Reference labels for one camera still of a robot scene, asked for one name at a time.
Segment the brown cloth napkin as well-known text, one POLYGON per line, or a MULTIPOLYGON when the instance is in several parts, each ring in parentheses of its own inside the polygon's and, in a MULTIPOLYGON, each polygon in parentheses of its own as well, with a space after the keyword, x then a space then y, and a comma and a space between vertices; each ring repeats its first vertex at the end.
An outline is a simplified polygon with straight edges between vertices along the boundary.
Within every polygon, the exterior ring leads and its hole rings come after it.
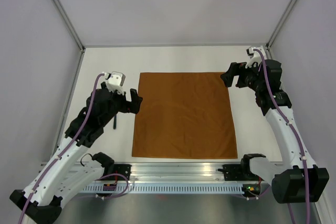
POLYGON ((133 157, 236 159, 228 89, 219 72, 142 72, 133 157))

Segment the knife with dark handle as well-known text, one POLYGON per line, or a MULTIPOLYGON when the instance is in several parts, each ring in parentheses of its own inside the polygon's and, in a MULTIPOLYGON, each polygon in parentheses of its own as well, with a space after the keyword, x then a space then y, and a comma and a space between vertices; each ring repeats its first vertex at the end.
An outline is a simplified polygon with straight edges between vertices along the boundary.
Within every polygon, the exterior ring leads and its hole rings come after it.
POLYGON ((117 129, 117 115, 115 115, 113 117, 113 129, 116 130, 117 129))

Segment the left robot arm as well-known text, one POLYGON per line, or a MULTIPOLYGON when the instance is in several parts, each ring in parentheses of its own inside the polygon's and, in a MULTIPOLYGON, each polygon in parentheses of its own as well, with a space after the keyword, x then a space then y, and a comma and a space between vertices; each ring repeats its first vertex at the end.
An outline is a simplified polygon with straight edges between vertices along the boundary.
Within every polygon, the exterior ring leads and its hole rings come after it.
POLYGON ((131 101, 128 101, 125 93, 118 94, 106 87, 93 90, 43 170, 25 189, 14 190, 10 195, 10 200, 22 210, 22 218, 29 217, 35 223, 54 223, 67 202, 87 185, 115 176, 114 160, 98 152, 81 170, 66 177, 115 115, 139 112, 143 99, 136 89, 130 89, 130 94, 131 101))

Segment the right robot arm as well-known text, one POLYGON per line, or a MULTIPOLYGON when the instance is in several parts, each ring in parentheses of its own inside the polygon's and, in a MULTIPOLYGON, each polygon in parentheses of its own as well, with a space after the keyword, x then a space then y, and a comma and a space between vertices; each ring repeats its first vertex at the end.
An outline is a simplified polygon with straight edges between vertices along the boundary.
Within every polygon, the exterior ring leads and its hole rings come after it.
POLYGON ((329 181, 326 168, 317 166, 299 135, 288 95, 281 89, 281 63, 266 60, 265 64, 232 62, 221 74, 225 87, 251 88, 256 103, 271 126, 278 143, 282 165, 273 164, 264 154, 245 154, 239 172, 245 179, 260 177, 272 189, 280 204, 317 202, 329 181))

